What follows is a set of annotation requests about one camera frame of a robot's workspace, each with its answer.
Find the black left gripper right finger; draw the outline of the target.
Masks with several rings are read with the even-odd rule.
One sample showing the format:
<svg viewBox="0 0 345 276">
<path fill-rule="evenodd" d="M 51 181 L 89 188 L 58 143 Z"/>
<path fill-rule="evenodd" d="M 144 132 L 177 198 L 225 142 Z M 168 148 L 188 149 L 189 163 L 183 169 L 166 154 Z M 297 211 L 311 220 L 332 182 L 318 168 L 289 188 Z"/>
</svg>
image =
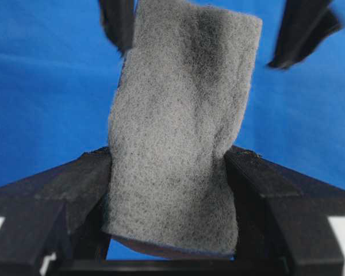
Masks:
<svg viewBox="0 0 345 276">
<path fill-rule="evenodd" d="M 224 156 L 236 257 L 262 275 L 345 275 L 345 190 L 236 146 Z"/>
</svg>

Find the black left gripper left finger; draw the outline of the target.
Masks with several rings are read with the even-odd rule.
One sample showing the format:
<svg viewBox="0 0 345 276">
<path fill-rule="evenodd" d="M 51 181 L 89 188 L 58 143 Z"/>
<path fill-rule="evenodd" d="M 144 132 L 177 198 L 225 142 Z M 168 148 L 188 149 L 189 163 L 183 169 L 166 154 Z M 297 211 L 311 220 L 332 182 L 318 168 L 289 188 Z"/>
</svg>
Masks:
<svg viewBox="0 0 345 276">
<path fill-rule="evenodd" d="M 104 260 L 108 147 L 0 187 L 0 275 L 45 275 L 67 259 Z"/>
</svg>

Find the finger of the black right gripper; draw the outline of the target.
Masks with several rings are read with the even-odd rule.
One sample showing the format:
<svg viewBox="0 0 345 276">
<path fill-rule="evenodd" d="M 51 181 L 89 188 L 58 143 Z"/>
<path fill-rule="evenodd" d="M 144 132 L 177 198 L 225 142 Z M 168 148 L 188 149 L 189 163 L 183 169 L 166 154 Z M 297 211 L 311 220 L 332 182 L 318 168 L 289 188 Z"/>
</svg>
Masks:
<svg viewBox="0 0 345 276">
<path fill-rule="evenodd" d="M 329 0 L 286 1 L 274 55 L 267 65 L 288 69 L 312 54 L 328 36 L 343 28 Z"/>
<path fill-rule="evenodd" d="M 134 0 L 99 0 L 100 22 L 106 37 L 120 54 L 133 46 L 135 24 Z"/>
</svg>

